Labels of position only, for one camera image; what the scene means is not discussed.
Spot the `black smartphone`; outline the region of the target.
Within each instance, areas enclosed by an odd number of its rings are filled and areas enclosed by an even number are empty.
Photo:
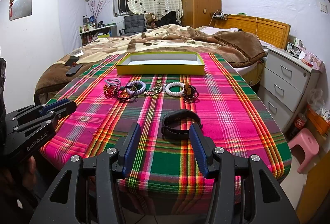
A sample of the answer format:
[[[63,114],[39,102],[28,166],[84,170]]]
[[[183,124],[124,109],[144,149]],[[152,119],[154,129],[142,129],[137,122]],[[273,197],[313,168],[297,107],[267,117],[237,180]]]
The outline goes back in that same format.
[[[83,66],[83,64],[76,64],[75,66],[71,67],[65,74],[66,77],[72,77],[74,76],[80,68]]]

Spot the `pink plaid tablecloth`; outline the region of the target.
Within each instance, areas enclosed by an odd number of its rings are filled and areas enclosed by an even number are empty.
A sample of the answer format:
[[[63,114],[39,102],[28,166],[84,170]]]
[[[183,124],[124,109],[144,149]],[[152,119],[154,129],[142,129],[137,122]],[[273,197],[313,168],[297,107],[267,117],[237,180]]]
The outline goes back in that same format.
[[[60,169],[73,155],[96,156],[127,135],[138,123],[141,137],[129,176],[118,181],[123,204],[144,214],[205,213],[213,181],[199,171],[189,139],[191,123],[214,144],[242,158],[258,155],[274,177],[283,181],[291,167],[291,151],[280,128],[253,89],[220,55],[203,53],[204,75],[118,76],[123,55],[112,55],[84,69],[54,97],[73,100],[76,111],[57,126],[41,154]],[[180,83],[194,87],[197,99],[188,103],[166,92],[128,100],[126,93],[107,97],[106,80],[121,85],[141,81],[174,90]]]

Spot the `dark phone with red charm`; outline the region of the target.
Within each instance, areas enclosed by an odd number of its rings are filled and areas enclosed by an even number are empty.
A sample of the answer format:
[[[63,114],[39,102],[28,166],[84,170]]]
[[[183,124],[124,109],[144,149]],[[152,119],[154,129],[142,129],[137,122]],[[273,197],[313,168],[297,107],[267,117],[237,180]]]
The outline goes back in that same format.
[[[71,56],[65,63],[65,66],[76,66],[79,56]]]

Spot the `white paper card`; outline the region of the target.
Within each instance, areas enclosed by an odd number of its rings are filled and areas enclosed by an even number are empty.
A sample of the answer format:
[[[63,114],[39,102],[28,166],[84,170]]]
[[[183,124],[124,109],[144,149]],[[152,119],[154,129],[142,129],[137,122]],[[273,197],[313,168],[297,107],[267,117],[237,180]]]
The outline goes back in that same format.
[[[81,48],[78,48],[70,53],[70,56],[73,56],[73,57],[80,57],[82,55],[84,55],[84,52]]]

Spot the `white desk shelf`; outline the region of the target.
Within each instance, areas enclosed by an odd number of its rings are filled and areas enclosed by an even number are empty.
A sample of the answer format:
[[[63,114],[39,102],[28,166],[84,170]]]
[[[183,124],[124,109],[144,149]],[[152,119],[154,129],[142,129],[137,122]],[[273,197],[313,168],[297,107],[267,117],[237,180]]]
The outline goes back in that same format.
[[[85,46],[99,38],[115,37],[118,34],[117,25],[108,25],[100,28],[94,28],[80,33],[82,46]]]

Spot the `yellow shallow box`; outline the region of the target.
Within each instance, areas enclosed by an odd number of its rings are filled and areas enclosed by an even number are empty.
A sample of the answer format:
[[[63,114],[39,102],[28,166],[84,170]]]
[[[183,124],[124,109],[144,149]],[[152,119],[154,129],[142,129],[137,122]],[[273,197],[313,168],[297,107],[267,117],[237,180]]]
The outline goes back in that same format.
[[[199,53],[129,53],[116,64],[118,75],[204,75],[205,64]]]

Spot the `pink plastic stool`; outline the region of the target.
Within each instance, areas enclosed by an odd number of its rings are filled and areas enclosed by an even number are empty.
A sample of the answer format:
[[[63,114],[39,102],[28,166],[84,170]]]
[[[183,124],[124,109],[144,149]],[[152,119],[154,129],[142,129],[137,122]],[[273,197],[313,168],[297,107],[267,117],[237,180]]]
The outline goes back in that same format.
[[[297,169],[299,174],[305,170],[309,163],[319,153],[319,144],[307,128],[301,129],[299,133],[289,141],[288,145],[290,149],[299,146],[304,151],[305,158]]]

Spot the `purple branch vase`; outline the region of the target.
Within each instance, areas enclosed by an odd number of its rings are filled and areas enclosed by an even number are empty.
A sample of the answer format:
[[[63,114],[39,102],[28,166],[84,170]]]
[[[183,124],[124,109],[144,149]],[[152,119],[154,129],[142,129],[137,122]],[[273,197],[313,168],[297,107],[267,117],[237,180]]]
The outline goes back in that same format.
[[[96,26],[98,25],[98,16],[109,2],[110,0],[89,0],[87,2],[88,8],[91,12],[91,16],[94,19],[93,22],[96,24]]]

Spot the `black office chair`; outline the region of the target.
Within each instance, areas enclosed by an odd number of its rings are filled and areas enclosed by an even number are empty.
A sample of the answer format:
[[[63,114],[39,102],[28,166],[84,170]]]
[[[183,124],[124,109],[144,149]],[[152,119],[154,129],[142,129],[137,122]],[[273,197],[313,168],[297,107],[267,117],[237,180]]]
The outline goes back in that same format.
[[[124,28],[119,30],[121,36],[135,35],[146,31],[143,14],[134,14],[124,17]]]

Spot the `brown patterned blanket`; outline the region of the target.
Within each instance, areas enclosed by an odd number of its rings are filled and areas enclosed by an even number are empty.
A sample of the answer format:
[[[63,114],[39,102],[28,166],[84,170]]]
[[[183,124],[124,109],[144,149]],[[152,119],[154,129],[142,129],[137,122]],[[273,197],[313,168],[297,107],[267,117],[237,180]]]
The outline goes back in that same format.
[[[175,24],[162,26],[133,36],[99,38],[81,47],[78,63],[81,75],[92,65],[111,55],[137,52],[193,51],[215,53],[232,67],[245,68],[265,57],[261,41],[253,33],[218,31],[208,35],[202,28],[182,27]]]

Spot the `window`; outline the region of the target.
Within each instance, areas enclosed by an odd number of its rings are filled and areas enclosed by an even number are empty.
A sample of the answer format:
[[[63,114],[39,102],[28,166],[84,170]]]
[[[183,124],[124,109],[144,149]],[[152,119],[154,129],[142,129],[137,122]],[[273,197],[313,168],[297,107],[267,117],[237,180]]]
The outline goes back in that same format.
[[[127,0],[113,0],[113,13],[115,17],[132,14]]]

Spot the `orange storage box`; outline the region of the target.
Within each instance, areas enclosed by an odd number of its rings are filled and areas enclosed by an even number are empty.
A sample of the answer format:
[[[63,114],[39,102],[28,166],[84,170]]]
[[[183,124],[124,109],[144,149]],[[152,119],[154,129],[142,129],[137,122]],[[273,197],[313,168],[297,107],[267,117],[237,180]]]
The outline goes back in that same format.
[[[316,127],[320,135],[325,135],[326,133],[328,133],[329,121],[326,121],[323,117],[316,114],[316,112],[311,108],[310,105],[307,105],[306,116]]]

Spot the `brown teddy bear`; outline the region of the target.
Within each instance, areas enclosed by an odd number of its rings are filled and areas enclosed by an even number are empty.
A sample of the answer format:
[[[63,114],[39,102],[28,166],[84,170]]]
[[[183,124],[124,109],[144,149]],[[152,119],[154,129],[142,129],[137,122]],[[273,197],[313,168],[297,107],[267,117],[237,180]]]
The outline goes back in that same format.
[[[146,21],[147,28],[157,28],[157,25],[156,25],[157,17],[154,13],[146,14],[145,21]]]

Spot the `wooden headboard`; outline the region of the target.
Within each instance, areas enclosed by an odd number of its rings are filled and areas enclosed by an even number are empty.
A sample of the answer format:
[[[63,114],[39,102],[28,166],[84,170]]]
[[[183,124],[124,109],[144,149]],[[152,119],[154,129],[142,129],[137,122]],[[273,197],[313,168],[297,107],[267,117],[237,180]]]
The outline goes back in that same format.
[[[260,40],[277,48],[285,49],[291,26],[287,23],[260,17],[230,14],[226,20],[214,19],[215,28],[238,28],[244,32],[254,33]]]

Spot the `silver wall poster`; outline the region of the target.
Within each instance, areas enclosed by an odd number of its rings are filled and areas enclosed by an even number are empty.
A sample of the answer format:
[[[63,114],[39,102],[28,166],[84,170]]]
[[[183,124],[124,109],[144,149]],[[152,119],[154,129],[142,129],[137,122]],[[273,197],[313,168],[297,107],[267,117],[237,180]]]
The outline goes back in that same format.
[[[32,0],[10,0],[9,20],[13,21],[32,15]]]

